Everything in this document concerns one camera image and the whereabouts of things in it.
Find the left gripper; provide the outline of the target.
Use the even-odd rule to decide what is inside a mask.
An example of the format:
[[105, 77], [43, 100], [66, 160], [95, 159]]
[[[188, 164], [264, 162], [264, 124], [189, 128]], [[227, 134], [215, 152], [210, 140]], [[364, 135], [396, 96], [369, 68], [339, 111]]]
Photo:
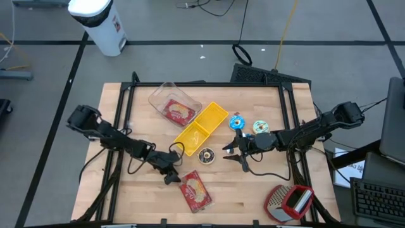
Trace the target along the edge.
[[152, 151], [148, 155], [148, 163], [152, 165], [154, 169], [158, 170], [162, 175], [171, 175], [170, 179], [168, 177], [164, 178], [166, 185], [181, 181], [174, 167], [174, 163], [179, 161], [180, 157], [177, 152], [164, 153], [161, 151]]

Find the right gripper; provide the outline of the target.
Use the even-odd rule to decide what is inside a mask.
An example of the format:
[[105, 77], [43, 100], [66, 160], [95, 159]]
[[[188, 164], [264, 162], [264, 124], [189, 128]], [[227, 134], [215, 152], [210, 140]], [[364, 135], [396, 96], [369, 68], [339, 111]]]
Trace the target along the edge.
[[237, 129], [235, 132], [236, 132], [235, 139], [237, 142], [232, 141], [230, 144], [223, 147], [222, 150], [233, 151], [234, 148], [238, 147], [240, 154], [224, 156], [223, 159], [237, 160], [242, 165], [242, 170], [244, 172], [252, 173], [252, 170], [250, 169], [249, 164], [247, 162], [247, 157], [258, 154], [258, 148], [256, 146], [256, 143], [253, 141], [253, 138], [245, 136], [240, 129]]

